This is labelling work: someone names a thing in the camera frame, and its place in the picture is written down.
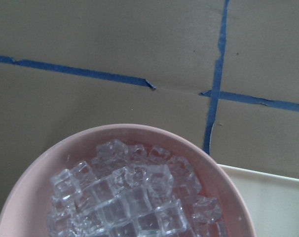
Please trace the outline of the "clear ice cubes pile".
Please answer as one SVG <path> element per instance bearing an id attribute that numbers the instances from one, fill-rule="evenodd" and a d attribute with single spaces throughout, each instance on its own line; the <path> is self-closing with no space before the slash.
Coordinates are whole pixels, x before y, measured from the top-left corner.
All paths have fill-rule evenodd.
<path id="1" fill-rule="evenodd" d="M 160 146 L 98 145 L 51 180 L 52 237 L 225 237 L 223 212 L 188 159 Z"/>

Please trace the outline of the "pink bowl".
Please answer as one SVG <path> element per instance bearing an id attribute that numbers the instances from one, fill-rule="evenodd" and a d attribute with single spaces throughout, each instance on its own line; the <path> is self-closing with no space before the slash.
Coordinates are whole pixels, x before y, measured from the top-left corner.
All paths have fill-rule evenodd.
<path id="1" fill-rule="evenodd" d="M 11 190 L 0 215 L 0 237 L 46 237 L 46 215 L 51 208 L 51 176 L 78 161 L 92 158 L 96 146 L 113 138 L 128 144 L 159 145 L 186 157 L 205 192 L 217 197 L 230 237 L 255 236 L 245 202 L 232 180 L 208 154 L 169 131 L 140 124 L 110 124 L 76 133 L 52 146 L 23 173 Z"/>

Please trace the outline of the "cream plastic tray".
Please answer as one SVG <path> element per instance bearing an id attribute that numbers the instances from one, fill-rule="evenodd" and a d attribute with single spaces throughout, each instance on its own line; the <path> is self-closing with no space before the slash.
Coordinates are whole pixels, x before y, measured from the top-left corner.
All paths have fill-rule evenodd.
<path id="1" fill-rule="evenodd" d="M 228 165 L 259 237 L 299 237 L 299 179 Z"/>

